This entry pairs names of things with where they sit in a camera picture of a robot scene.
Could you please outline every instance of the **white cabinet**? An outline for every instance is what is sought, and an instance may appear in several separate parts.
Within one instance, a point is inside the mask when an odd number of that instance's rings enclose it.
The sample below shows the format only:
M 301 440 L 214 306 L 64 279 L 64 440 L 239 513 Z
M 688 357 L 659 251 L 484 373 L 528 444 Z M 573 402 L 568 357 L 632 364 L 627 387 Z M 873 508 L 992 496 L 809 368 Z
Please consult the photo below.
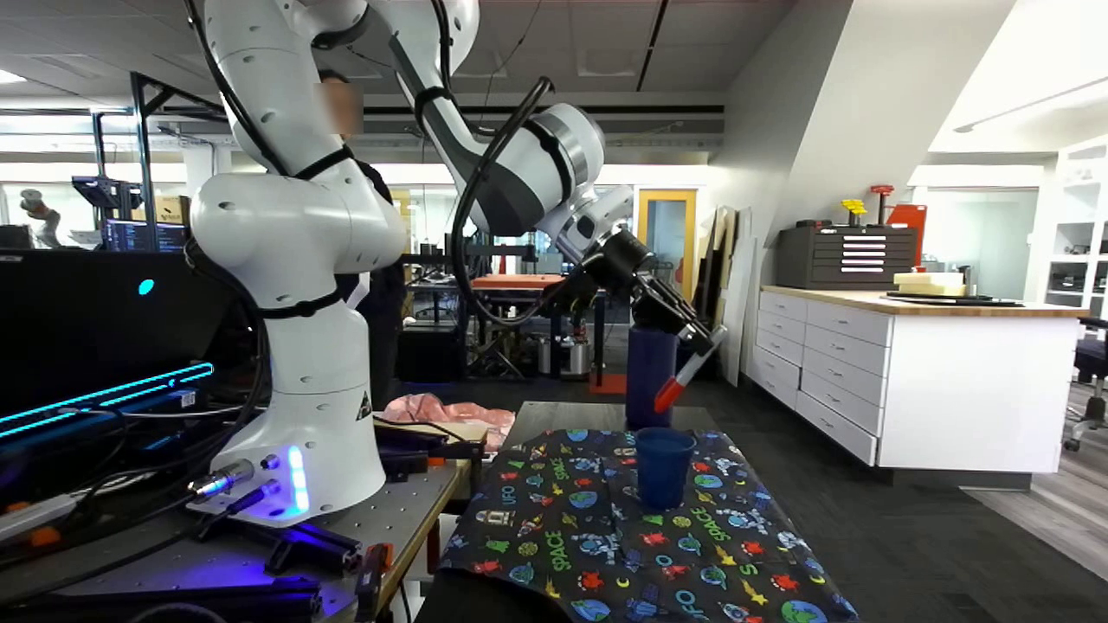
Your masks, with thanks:
M 1062 149 L 1041 196 L 1031 254 L 1031 303 L 1108 320 L 1108 140 Z
M 1031 473 L 1061 465 L 1077 333 L 1055 311 L 768 286 L 748 378 L 873 469 Z

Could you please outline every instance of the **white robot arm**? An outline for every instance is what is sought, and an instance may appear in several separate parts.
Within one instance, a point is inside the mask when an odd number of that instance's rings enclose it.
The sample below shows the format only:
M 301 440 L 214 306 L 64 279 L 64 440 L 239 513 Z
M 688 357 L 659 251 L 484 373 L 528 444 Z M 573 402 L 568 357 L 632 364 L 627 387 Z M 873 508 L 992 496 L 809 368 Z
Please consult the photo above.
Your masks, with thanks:
M 599 286 L 632 294 L 659 329 L 711 345 L 696 314 L 644 270 L 644 245 L 589 201 L 602 134 L 582 111 L 553 105 L 528 126 L 515 119 L 524 127 L 493 147 L 469 133 L 444 79 L 475 45 L 478 0 L 207 0 L 202 40 L 236 142 L 267 174 L 207 179 L 191 230 L 267 314 L 275 396 L 198 481 L 198 513 L 296 526 L 386 484 L 365 420 L 367 327 L 335 297 L 334 278 L 400 261 L 404 236 L 344 149 L 311 64 L 324 36 L 356 33 L 367 10 L 387 26 L 415 119 L 475 196 L 478 226 L 504 236 L 549 230 Z

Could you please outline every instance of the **door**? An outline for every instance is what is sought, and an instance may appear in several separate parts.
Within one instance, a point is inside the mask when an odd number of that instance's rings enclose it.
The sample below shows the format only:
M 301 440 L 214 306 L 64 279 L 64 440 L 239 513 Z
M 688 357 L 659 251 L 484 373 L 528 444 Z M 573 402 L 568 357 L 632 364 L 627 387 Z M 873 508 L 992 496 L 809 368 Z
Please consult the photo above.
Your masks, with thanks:
M 653 251 L 653 270 L 692 303 L 696 279 L 696 192 L 641 192 L 636 238 Z

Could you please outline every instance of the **colorful patterned mat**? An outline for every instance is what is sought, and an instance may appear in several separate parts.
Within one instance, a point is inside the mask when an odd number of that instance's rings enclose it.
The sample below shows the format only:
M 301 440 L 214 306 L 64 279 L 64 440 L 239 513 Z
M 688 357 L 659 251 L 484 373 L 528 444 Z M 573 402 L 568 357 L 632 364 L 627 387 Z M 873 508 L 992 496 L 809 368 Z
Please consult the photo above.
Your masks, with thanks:
M 858 621 L 725 434 L 696 435 L 672 513 L 641 508 L 632 434 L 509 447 L 444 568 L 543 593 L 573 621 Z

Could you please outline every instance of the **ceiling light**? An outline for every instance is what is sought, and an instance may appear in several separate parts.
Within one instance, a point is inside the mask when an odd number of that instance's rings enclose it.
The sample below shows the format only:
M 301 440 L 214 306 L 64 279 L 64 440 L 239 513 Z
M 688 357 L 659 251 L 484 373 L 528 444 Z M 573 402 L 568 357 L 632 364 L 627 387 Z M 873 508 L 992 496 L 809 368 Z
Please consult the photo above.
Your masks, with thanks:
M 19 78 L 19 72 L 0 71 L 0 83 L 29 83 L 29 79 Z
M 1055 91 L 1055 95 L 1039 96 L 1039 102 L 1026 102 L 1026 105 L 998 111 L 998 116 L 975 119 L 975 120 L 961 126 L 955 133 L 977 133 L 984 126 L 1002 126 L 1002 120 L 1003 126 L 1020 126 L 1020 120 L 1029 120 L 1029 119 L 1039 119 L 1039 116 L 1051 116 L 1051 111 L 1085 106 L 1085 105 L 1098 105 L 1098 102 L 1108 102 L 1108 78 Z

